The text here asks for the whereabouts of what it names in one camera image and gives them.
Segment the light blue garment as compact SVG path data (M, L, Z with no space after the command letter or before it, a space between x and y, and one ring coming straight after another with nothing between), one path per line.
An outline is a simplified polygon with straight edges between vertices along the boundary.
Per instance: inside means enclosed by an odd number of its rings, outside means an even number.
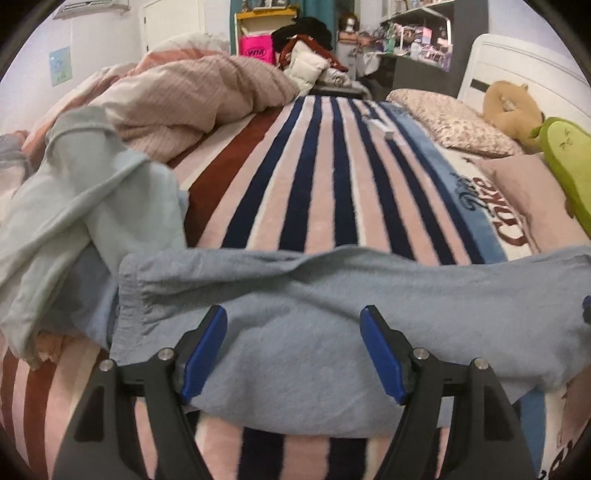
M117 315L117 281L90 244L71 266L40 325L53 334L84 336L109 350Z

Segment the white puffy jacket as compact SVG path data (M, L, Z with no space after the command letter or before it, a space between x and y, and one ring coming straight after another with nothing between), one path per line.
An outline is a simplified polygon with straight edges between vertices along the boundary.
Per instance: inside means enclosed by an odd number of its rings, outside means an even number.
M318 82L331 87L352 86L348 73L332 67L329 59L315 53L301 40L290 51L290 63L283 72L297 85L300 96L307 96Z

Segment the teal curtain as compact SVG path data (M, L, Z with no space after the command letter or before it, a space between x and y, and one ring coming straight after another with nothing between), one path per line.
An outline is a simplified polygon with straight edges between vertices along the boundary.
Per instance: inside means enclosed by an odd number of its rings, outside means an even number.
M335 1L334 0L297 0L292 1L300 7L301 15L314 17L318 20L325 23L325 25L335 33L335 24L337 24L337 19L335 19ZM240 0L231 0L229 3L230 5L230 15L233 19L233 16L242 11L242 1Z

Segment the white bed headboard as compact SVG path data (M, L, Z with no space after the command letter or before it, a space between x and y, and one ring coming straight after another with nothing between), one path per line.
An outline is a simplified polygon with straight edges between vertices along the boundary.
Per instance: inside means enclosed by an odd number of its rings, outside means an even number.
M481 112L485 90L501 80L527 85L545 116L590 129L590 86L574 60L530 42L483 34L473 43L458 99Z

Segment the pink beige duvet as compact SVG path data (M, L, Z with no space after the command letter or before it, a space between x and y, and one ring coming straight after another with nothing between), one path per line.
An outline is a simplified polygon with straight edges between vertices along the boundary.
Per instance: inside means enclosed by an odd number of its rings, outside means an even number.
M121 139L168 163L219 126L283 107L300 90L273 65L231 55L209 34L184 34L157 45L137 63L104 67L63 96L32 127L22 150L41 163L46 136L75 108L104 110Z

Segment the green avocado plush toy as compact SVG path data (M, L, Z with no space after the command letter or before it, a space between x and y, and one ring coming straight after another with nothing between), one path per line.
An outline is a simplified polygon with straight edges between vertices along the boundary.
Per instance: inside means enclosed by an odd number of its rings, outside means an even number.
M590 236L590 134L571 121L549 117L530 137L539 141L545 162L565 194L567 211Z

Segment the grey-blue fleece pants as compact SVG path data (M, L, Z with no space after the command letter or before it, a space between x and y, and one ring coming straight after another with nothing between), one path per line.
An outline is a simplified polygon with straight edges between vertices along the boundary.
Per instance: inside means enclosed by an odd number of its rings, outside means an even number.
M280 434L387 436L402 410L363 344L363 307L442 360L488 360L514 401L589 365L589 292L586 246L439 267L351 246L315 255L164 250L121 262L110 354L121 365L145 361L219 305L228 334L195 408Z

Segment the white door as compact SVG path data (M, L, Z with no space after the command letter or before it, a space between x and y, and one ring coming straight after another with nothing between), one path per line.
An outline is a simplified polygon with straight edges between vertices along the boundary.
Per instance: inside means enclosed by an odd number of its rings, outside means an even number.
M204 6L198 0L152 0L139 9L142 51L183 34L204 32Z

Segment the small white remote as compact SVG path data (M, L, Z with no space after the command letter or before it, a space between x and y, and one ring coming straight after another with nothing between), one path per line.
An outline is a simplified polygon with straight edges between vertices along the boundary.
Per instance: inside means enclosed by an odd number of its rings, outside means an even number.
M394 139L394 127L385 123L381 119L363 116L363 123L365 123L370 131L374 131L381 135L385 140L392 141Z

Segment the floral pillow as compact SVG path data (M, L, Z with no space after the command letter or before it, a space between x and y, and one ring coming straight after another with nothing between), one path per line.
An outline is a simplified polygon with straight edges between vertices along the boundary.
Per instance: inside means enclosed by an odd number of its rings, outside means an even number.
M416 89L394 89L387 101L402 107L445 148L490 158L524 153L515 140L452 96Z

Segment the dark grey bookshelf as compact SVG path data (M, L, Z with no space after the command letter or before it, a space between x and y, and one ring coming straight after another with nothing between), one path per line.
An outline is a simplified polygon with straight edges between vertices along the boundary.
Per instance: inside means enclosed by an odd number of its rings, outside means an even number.
M388 50L367 76L370 93L384 100L394 89L417 89L456 97L473 42L488 32L486 1L411 1L404 13L383 21Z

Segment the striped pink navy blanket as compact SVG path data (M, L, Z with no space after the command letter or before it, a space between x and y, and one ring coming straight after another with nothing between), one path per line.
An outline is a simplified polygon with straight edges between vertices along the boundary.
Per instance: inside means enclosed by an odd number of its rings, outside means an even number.
M444 150L442 161L429 141L408 139L417 134L400 117L394 141L358 125L362 114L392 118L389 106L308 97L219 128L174 165L196 210L189 245L312 253L360 244L430 265L489 263L485 238L506 259L534 253L518 212L462 154ZM1 340L1 427L36 479L51 478L66 422L106 357L86 339L60 340L59 363L36 371ZM516 405L540 479L556 478L588 419L575 426L575 383ZM389 443L284 436L198 413L189 422L215 479L249 478L250 466L263 479L370 479Z

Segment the pale green garment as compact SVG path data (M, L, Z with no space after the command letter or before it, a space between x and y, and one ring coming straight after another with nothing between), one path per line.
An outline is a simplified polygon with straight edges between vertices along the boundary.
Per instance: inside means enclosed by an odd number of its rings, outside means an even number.
M39 367L41 319L88 245L112 275L131 253L185 248L179 194L173 172L127 147L103 109L61 115L1 225L1 331L13 355Z

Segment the pink shopping bag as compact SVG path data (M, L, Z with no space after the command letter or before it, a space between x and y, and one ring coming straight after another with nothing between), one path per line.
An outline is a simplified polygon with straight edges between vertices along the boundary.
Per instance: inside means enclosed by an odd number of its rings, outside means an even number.
M239 39L238 47L238 53L242 56L258 59L270 65L276 63L273 38L270 35L242 37Z

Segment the pink striped pillow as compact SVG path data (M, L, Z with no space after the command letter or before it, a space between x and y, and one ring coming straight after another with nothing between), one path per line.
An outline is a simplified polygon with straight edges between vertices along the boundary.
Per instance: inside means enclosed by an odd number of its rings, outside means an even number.
M590 238L566 207L557 180L538 155L475 159L525 222L536 252L589 246Z

